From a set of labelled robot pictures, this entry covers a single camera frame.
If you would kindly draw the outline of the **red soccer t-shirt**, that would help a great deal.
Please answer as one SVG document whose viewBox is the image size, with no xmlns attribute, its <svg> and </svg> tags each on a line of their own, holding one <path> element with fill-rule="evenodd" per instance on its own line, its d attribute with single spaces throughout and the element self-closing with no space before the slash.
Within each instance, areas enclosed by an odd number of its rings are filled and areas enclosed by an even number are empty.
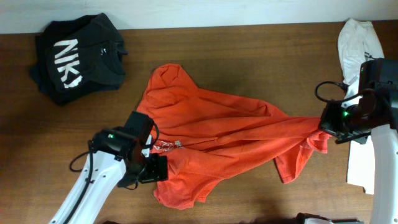
<svg viewBox="0 0 398 224">
<path fill-rule="evenodd" d="M 269 161 L 281 181 L 291 183 L 314 152 L 328 150 L 319 118 L 202 89 L 178 64 L 153 71 L 137 109 L 155 121 L 153 152 L 168 159 L 169 178 L 157 184 L 154 197 L 169 208 L 203 203 L 221 181 Z"/>
</svg>

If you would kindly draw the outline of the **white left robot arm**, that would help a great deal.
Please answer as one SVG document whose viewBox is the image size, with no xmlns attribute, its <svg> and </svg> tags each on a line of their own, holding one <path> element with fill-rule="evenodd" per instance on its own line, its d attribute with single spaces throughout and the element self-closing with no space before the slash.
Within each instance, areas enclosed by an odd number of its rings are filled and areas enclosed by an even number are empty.
<svg viewBox="0 0 398 224">
<path fill-rule="evenodd" d="M 153 145 L 150 134 L 128 128 L 96 133 L 79 178 L 50 223 L 94 223 L 115 187 L 135 190 L 167 180 L 167 157 L 143 153 Z"/>
</svg>

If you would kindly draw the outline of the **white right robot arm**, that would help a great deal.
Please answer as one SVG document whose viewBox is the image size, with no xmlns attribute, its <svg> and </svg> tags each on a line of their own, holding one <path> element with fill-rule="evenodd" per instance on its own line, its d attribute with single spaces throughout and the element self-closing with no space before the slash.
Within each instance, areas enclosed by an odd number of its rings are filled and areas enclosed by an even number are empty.
<svg viewBox="0 0 398 224">
<path fill-rule="evenodd" d="M 358 91 L 327 100 L 319 129 L 336 144 L 370 138 L 375 156 L 371 223 L 397 223 L 397 61 L 375 58 L 361 64 Z"/>
</svg>

